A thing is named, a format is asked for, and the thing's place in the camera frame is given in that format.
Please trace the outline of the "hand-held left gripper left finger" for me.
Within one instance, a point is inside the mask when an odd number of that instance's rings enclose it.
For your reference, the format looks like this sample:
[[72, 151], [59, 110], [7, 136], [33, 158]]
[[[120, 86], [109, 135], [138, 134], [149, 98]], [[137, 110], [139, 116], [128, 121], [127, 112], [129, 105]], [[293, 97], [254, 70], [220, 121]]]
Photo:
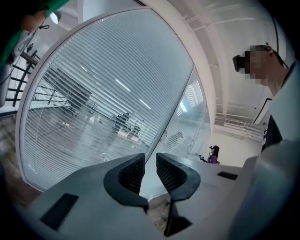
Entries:
[[18, 212], [38, 240], [163, 240], [140, 196], [143, 153], [87, 166]]

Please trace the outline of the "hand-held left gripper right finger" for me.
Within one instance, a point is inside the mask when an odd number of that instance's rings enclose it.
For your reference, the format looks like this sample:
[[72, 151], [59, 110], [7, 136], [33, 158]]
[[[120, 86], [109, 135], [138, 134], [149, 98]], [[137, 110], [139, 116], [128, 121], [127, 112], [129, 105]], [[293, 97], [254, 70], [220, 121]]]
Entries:
[[230, 240], [246, 191], [246, 166], [156, 155], [157, 175], [170, 196], [164, 235], [170, 240]]

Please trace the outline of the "white ceiling air vent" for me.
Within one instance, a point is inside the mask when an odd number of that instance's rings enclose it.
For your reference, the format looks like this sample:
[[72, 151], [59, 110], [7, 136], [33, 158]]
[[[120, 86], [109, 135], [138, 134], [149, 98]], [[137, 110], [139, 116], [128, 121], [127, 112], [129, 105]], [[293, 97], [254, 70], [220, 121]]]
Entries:
[[231, 119], [225, 119], [224, 126], [230, 126], [230, 127], [235, 127], [235, 128], [244, 128], [245, 122], [231, 120]]

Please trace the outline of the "person's black shirt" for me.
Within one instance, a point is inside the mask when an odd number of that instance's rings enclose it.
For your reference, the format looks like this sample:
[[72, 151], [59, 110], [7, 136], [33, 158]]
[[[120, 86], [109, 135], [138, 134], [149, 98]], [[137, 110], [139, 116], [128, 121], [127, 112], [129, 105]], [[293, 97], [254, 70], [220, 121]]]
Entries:
[[270, 116], [268, 126], [264, 131], [263, 140], [264, 142], [262, 145], [262, 151], [265, 148], [272, 146], [274, 144], [278, 144], [282, 141], [281, 133], [272, 116]]

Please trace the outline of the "white ceiling light panel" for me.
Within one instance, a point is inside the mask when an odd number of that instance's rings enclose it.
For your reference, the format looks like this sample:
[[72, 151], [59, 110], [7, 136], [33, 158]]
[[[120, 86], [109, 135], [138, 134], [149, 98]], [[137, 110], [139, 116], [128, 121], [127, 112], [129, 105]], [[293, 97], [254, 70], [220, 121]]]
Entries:
[[272, 98], [266, 98], [264, 104], [262, 105], [257, 117], [255, 118], [253, 124], [254, 125], [259, 125], [260, 122], [263, 120], [263, 118], [265, 117], [265, 115], [268, 113], [269, 111], [269, 105], [270, 102], [272, 101]]

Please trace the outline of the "black stair railing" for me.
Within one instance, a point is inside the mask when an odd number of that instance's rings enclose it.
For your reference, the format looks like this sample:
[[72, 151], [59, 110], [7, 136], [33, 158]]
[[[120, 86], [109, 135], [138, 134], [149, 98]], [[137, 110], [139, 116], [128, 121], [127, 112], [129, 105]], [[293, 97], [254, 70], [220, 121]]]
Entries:
[[37, 51], [34, 51], [32, 55], [29, 55], [26, 52], [23, 52], [14, 62], [8, 85], [5, 106], [17, 108], [31, 72], [40, 60], [36, 53]]

